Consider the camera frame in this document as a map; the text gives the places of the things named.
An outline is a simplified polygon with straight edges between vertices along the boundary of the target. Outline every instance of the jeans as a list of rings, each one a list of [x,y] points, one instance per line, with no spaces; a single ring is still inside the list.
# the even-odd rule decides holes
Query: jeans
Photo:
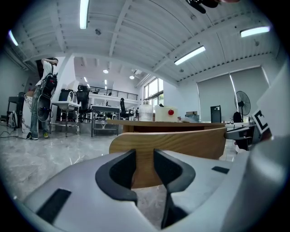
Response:
[[[33,93],[32,105],[31,105],[31,124],[30,132],[33,138],[38,138],[38,117],[37,117],[37,102],[40,97],[41,90],[40,85],[38,85]],[[48,122],[41,122],[43,134],[48,132]]]

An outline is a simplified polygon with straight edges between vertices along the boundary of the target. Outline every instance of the wooden chair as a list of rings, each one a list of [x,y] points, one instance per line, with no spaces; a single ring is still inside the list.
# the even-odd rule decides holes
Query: wooden chair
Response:
[[[161,184],[154,170],[154,148],[217,160],[224,151],[226,131],[224,127],[185,132],[123,133],[111,142],[110,153],[136,149],[132,188],[151,187]]]

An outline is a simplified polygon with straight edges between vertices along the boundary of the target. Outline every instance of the roller shade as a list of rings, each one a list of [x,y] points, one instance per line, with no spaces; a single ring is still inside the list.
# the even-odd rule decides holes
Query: roller shade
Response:
[[[222,121],[230,121],[237,111],[230,76],[223,75],[198,83],[201,121],[211,121],[210,107],[221,106]]]
[[[247,115],[250,116],[258,108],[257,101],[269,87],[262,68],[233,72],[231,77],[236,91],[245,92],[250,99],[251,110]]]

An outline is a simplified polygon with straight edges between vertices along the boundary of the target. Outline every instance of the person's arm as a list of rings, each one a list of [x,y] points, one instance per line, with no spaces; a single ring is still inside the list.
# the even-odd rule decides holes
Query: person's arm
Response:
[[[55,60],[49,60],[49,59],[41,59],[41,63],[43,64],[44,61],[49,62],[51,64],[55,64]]]

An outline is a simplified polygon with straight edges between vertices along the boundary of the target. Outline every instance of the shoe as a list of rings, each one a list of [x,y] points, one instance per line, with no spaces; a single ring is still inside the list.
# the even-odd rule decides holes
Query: shoe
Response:
[[[30,140],[38,140],[38,138],[34,138],[32,136],[29,137]]]

